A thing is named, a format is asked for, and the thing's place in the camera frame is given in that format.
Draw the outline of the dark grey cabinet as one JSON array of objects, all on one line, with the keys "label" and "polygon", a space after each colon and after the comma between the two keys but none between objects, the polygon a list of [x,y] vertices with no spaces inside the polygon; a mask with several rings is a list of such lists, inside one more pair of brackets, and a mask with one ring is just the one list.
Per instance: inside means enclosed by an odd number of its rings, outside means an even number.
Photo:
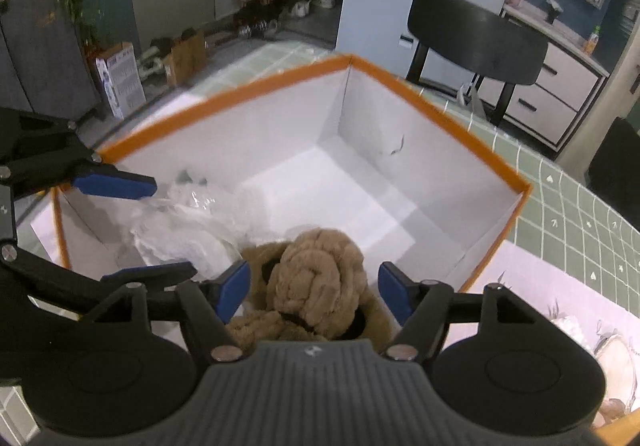
[{"label": "dark grey cabinet", "polygon": [[1,3],[1,106],[78,122],[101,103],[60,0]]}]

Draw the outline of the black chair left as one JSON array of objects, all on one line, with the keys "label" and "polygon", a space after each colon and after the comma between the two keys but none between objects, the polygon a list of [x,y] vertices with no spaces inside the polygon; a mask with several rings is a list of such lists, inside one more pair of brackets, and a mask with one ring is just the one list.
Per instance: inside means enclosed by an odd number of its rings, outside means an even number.
[{"label": "black chair left", "polygon": [[548,50],[546,36],[467,0],[412,0],[407,26],[418,46],[406,80],[454,95],[451,88],[421,77],[431,51],[479,80],[498,80],[503,88],[490,114],[496,126],[514,89],[536,82]]}]

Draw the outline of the brown knitted plush toy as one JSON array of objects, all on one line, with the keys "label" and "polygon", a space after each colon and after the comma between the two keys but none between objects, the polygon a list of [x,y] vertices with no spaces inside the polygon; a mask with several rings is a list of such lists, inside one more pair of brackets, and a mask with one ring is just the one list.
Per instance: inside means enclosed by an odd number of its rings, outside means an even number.
[{"label": "brown knitted plush toy", "polygon": [[242,258],[250,265],[250,292],[227,329],[243,352],[262,341],[366,339],[377,351],[390,342],[390,316],[346,233],[310,229],[291,241],[248,247]]}]

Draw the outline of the black chair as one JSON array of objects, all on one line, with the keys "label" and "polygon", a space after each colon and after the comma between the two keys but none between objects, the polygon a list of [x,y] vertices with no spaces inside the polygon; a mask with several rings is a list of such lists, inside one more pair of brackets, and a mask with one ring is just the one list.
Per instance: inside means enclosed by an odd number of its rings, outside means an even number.
[{"label": "black chair", "polygon": [[623,117],[608,128],[587,175],[591,191],[639,229],[640,138]]},{"label": "black chair", "polygon": [[421,77],[431,51],[479,80],[498,80],[503,88],[490,114],[496,126],[514,89],[536,82],[548,50],[546,36],[467,0],[412,0],[407,26],[418,46],[406,80],[454,95],[451,88]]}]

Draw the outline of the white printed table mat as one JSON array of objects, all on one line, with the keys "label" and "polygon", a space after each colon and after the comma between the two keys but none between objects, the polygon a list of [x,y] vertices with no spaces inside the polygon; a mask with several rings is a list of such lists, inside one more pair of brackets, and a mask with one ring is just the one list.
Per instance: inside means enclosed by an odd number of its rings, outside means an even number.
[{"label": "white printed table mat", "polygon": [[477,322],[451,326],[436,369],[466,418],[512,435],[602,428],[639,409],[639,318],[506,242],[472,283]]}]

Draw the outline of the brown cardboard box on floor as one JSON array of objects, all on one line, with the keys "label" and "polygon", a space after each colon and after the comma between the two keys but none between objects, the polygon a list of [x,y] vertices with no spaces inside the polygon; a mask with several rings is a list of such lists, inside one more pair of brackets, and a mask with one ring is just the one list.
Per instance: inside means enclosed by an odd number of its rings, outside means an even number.
[{"label": "brown cardboard box on floor", "polygon": [[163,60],[167,85],[170,88],[184,85],[205,68],[206,62],[205,38],[202,31],[195,31],[189,38],[175,42]]}]

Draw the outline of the white cardboard box on floor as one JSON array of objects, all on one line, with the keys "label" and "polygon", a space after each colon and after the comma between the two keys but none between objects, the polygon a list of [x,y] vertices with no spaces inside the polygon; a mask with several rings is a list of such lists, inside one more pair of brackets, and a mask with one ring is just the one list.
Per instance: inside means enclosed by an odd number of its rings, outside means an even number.
[{"label": "white cardboard box on floor", "polygon": [[94,63],[116,119],[125,120],[144,105],[145,94],[131,42],[120,42],[101,52]]}]

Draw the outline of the white drawer cabinet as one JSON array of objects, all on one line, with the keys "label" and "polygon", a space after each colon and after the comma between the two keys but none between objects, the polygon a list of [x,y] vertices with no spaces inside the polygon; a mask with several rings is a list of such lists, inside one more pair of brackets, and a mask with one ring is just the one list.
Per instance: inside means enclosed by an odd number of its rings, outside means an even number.
[{"label": "white drawer cabinet", "polygon": [[560,21],[548,23],[544,13],[527,2],[518,8],[505,5],[501,15],[548,42],[535,84],[515,87],[506,123],[536,139],[547,152],[559,154],[597,101],[610,72],[585,53],[580,36]]}]

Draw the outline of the orange cardboard storage box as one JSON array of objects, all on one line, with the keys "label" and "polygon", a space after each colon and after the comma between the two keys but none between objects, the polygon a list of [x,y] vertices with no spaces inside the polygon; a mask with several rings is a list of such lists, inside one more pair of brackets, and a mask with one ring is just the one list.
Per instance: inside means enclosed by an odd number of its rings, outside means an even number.
[{"label": "orange cardboard storage box", "polygon": [[[388,261],[413,279],[457,288],[486,266],[530,192],[482,140],[400,80],[349,56],[212,97],[184,92],[101,153],[153,177],[157,192],[183,169],[256,191],[266,223],[248,247],[337,229],[360,247],[369,276]],[[53,262],[100,278],[148,265],[129,240],[141,201],[67,187],[32,229]]]}]

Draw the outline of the black chair right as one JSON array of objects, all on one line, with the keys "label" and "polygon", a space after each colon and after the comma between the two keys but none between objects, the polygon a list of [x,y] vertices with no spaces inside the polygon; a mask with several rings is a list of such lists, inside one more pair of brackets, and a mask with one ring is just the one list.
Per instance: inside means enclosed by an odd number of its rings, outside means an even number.
[{"label": "black chair right", "polygon": [[639,229],[640,138],[623,117],[608,128],[587,175],[591,191]]}]

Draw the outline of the clear plastic bag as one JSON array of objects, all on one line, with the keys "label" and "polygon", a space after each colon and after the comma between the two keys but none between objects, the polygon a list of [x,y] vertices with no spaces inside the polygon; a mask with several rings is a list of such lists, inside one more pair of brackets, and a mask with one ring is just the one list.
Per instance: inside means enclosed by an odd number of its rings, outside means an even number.
[{"label": "clear plastic bag", "polygon": [[214,279],[264,235],[266,212],[258,193],[232,190],[196,169],[145,198],[131,215],[129,240],[148,265],[189,262],[198,280]]}]

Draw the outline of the green checkered tablecloth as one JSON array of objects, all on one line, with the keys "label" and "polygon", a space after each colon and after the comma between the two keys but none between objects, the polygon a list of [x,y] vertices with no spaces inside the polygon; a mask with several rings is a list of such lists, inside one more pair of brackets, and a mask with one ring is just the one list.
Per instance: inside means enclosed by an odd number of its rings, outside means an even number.
[{"label": "green checkered tablecloth", "polygon": [[[205,41],[207,66],[193,85],[204,97],[330,57],[326,42],[285,32],[274,39]],[[533,191],[509,240],[623,309],[639,311],[639,232],[623,215],[520,140],[475,120],[451,101],[420,96],[483,140]]]}]

